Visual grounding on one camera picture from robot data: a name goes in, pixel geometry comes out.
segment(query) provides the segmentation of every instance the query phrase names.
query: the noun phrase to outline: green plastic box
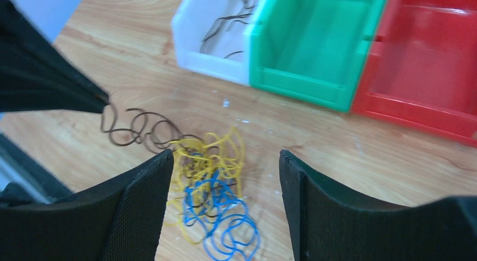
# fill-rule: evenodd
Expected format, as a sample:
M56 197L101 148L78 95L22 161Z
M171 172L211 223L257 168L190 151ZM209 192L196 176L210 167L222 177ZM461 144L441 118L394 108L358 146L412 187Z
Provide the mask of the green plastic box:
M250 85L348 111L386 0L267 0Z

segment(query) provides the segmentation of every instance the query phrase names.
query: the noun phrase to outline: wooden surface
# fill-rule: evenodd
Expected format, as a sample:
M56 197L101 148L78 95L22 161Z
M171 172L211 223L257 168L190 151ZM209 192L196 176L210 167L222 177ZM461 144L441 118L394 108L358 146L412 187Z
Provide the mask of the wooden surface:
M169 24L180 2L84 0L55 46L121 110L158 111L198 135L238 125L246 143L243 192L262 234L257 260L293 259L278 180L281 149L355 190L398 204L477 194L476 149L177 68ZM130 119L122 115L121 122ZM7 114L0 129L80 191L152 156L141 145L111 145L99 122L99 115L79 112L27 112ZM166 221L174 217L168 208ZM157 260L193 259L209 260L201 245L164 226Z

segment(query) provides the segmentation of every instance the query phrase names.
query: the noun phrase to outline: storage container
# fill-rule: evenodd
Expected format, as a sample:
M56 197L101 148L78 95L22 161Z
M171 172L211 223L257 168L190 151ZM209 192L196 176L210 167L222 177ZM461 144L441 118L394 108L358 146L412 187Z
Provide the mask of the storage container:
M386 0L267 0L250 84L348 111Z
M353 111L477 147L477 0L389 0Z
M249 86L250 34L264 1L183 0L172 20L177 65Z

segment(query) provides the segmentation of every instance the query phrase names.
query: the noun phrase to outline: white bin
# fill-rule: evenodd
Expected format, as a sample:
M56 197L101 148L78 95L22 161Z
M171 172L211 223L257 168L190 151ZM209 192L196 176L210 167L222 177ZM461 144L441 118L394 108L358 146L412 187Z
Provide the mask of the white bin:
M172 32L177 65L211 77L249 86L250 35L266 0L255 5L251 16L229 20L218 34L203 46L203 39L217 18L237 15L242 0L183 0L174 18ZM243 51L235 55L232 52Z

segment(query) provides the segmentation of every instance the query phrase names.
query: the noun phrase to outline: red plastic box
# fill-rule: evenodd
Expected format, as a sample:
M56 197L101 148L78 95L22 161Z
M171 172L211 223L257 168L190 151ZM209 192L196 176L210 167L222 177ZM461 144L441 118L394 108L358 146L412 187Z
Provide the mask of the red plastic box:
M477 0L388 0L352 112L477 147Z

